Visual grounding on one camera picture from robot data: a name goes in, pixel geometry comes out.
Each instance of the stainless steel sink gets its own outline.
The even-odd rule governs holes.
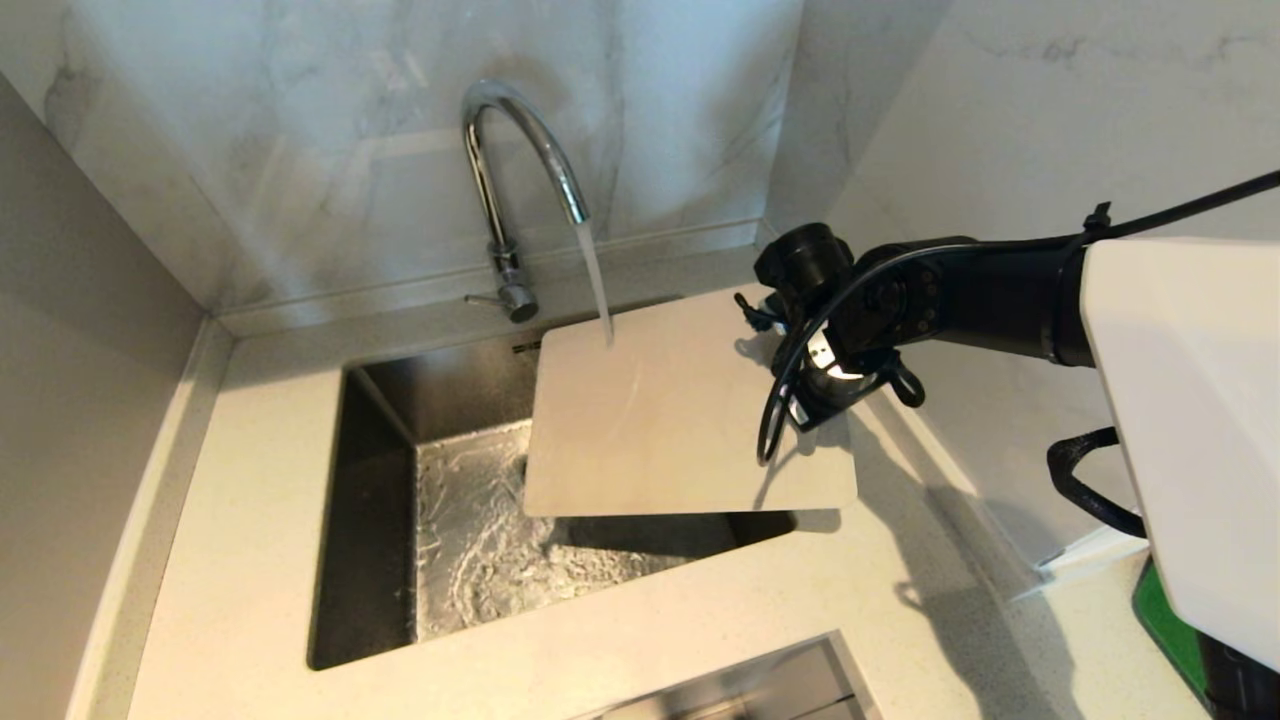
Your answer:
[[[545,331],[347,372],[312,669],[795,529],[787,512],[525,516],[525,456]]]

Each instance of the countertop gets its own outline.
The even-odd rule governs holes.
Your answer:
[[[739,249],[608,278],[617,304],[744,282]],[[585,306],[562,283],[544,316]],[[147,635],[131,717],[564,720],[819,635],[869,717],[1203,717],[1133,618],[1142,556],[1000,601],[874,413],[859,500],[799,529],[338,667],[306,665],[342,369],[509,329],[440,304],[237,345]]]

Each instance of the gooseneck faucet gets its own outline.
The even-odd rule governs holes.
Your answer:
[[[498,300],[467,296],[467,301],[492,302],[506,310],[507,316],[513,323],[522,323],[538,313],[538,299],[525,282],[525,273],[520,266],[516,238],[513,238],[502,218],[502,208],[498,202],[498,193],[494,190],[493,174],[489,172],[489,163],[484,156],[484,131],[480,124],[480,115],[486,108],[500,110],[511,118],[516,126],[524,131],[525,137],[534,145],[538,156],[547,168],[547,174],[556,186],[561,206],[570,224],[585,223],[590,217],[586,211],[586,201],[577,187],[573,169],[570,168],[568,158],[561,149],[556,136],[543,120],[538,110],[515,88],[495,79],[481,79],[467,88],[462,100],[462,136],[467,146],[467,156],[471,159],[471,173],[476,178],[476,190],[480,192],[480,205],[484,208],[485,219],[489,223],[489,258],[493,260],[493,270],[498,281]]]

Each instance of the water stream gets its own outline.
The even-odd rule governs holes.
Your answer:
[[[591,238],[591,223],[573,225],[577,232],[577,246],[586,259],[586,274],[591,277],[591,293],[595,295],[595,309],[600,313],[604,327],[604,345],[613,347],[613,320],[609,318],[609,304],[604,300],[604,279],[600,277],[600,261],[595,259],[595,241]]]

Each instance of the cutting board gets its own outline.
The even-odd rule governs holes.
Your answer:
[[[773,461],[755,436],[781,337],[756,333],[733,304],[749,284],[543,337],[525,473],[531,516],[657,515],[841,507],[858,495],[847,419],[797,439]]]

